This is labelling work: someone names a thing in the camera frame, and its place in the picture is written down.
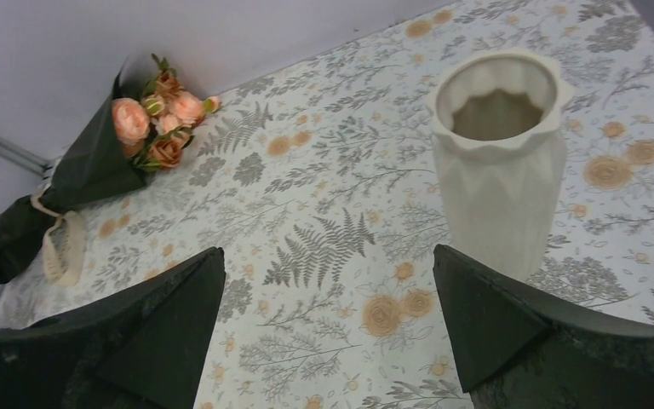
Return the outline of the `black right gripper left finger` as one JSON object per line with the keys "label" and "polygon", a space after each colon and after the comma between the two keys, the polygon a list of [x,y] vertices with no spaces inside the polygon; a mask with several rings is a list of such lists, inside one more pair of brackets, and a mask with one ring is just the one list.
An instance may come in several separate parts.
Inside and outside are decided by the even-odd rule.
{"label": "black right gripper left finger", "polygon": [[0,408],[190,408],[226,283],[212,247],[23,329],[0,329]]}

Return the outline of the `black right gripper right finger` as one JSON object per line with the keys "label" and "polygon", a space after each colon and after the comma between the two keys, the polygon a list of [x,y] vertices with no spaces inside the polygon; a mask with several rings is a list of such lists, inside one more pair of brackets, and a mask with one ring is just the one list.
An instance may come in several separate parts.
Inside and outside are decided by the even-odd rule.
{"label": "black right gripper right finger", "polygon": [[433,275],[477,408],[654,408],[654,325],[578,306],[448,245]]}

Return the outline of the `cream ribbon with gold text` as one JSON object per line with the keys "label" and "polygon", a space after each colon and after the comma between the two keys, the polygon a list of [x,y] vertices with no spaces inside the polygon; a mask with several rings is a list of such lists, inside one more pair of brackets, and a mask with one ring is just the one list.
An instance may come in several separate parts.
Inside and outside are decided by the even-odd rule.
{"label": "cream ribbon with gold text", "polygon": [[81,215],[69,210],[58,213],[42,203],[42,196],[49,186],[44,185],[31,197],[35,210],[54,219],[42,239],[43,272],[52,285],[75,286],[83,271],[86,250],[86,224]]}

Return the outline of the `peach flower bouquet black wrap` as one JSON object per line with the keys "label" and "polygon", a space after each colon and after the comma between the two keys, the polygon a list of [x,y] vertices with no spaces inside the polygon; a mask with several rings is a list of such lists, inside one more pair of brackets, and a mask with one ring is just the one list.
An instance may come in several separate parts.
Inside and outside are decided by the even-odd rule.
{"label": "peach flower bouquet black wrap", "polygon": [[[79,213],[85,205],[140,190],[154,174],[181,164],[195,129],[221,101],[198,98],[166,58],[152,60],[157,72],[140,87],[113,79],[106,100],[41,185],[49,186],[45,206]],[[36,258],[42,261],[43,235],[54,219],[32,207],[32,195],[0,214],[0,284],[24,273]]]}

